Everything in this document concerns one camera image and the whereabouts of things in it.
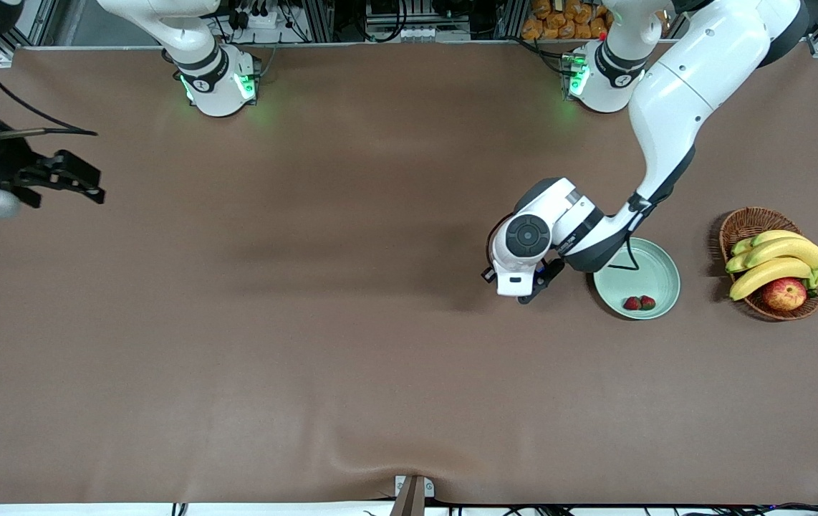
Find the red apple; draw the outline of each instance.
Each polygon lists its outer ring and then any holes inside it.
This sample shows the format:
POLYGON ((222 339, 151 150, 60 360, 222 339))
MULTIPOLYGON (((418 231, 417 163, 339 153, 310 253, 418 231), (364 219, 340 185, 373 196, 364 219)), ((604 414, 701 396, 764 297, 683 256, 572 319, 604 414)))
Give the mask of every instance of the red apple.
POLYGON ((807 290, 797 279, 785 277, 762 287, 762 300, 772 310, 792 311, 807 300, 807 290))

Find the light green plate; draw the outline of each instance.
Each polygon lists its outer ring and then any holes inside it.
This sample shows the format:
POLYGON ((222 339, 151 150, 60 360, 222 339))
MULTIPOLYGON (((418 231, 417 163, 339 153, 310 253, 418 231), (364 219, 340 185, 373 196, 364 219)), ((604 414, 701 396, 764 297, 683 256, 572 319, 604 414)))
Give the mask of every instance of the light green plate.
MULTIPOLYGON (((630 319, 648 320, 670 311, 680 297, 680 271, 664 249, 647 239, 632 238, 632 254, 638 271, 613 269, 609 265, 593 275, 597 292, 613 310, 630 319), (657 301, 654 310, 626 310, 622 307, 629 297, 651 296, 657 301)), ((611 265, 632 266, 625 245, 616 252, 611 265)))

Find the bunch of bananas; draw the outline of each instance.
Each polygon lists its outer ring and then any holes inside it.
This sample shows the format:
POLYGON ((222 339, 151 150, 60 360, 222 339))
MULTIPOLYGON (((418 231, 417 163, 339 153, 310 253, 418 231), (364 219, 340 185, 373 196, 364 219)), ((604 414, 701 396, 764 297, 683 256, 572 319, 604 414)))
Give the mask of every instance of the bunch of bananas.
POLYGON ((802 279, 808 293, 818 296, 818 247, 802 235, 784 229, 765 231, 737 242, 731 254, 728 274, 746 271, 731 287, 731 300, 742 300, 783 277, 802 279))

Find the wicker basket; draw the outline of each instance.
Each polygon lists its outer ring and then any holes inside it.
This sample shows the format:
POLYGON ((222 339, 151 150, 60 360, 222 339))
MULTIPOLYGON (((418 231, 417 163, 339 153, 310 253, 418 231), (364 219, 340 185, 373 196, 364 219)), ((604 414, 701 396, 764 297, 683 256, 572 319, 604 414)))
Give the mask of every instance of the wicker basket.
MULTIPOLYGON (((763 231, 770 229, 786 229, 787 231, 794 231, 798 235, 802 235, 801 229, 791 222, 785 215, 778 211, 766 208, 743 208, 736 210, 724 219, 721 223, 721 231, 718 234, 718 239, 721 245, 721 256, 724 262, 730 260, 731 248, 734 244, 755 237, 763 231)), ((738 274, 730 274, 731 281, 737 280, 738 274)), ((765 301, 762 300, 759 292, 753 293, 752 296, 747 297, 744 301, 753 308, 758 314, 774 320, 799 320, 808 317, 818 308, 818 297, 809 297, 804 301, 804 304, 792 311, 778 311, 772 310, 765 301)))

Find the bread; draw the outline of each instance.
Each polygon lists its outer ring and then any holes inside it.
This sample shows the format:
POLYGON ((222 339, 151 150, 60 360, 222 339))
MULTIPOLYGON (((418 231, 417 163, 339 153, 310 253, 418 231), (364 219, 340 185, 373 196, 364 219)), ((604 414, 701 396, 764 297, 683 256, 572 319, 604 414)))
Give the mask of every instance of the bread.
POLYGON ((559 39, 572 39, 575 37, 575 22, 569 20, 559 29, 559 39))
POLYGON ((543 35, 543 22, 538 19, 527 19, 524 21, 524 28, 521 29, 521 38, 539 39, 543 35))
POLYGON ((590 39, 590 27, 586 23, 575 25, 575 39, 590 39))
POLYGON ((592 38, 600 38, 602 33, 606 32, 606 23, 603 23, 602 17, 596 17, 590 21, 590 36, 592 38))
POLYGON ((538 19, 546 19, 552 14, 552 4, 549 0, 533 0, 531 6, 533 7, 533 16, 538 19))
POLYGON ((546 19, 546 28, 558 30, 560 27, 565 26, 566 22, 567 20, 565 19, 565 14, 552 13, 546 19))
POLYGON ((590 14, 593 14, 591 6, 585 6, 580 3, 580 0, 566 0, 566 19, 574 20, 575 23, 587 23, 590 20, 590 14))

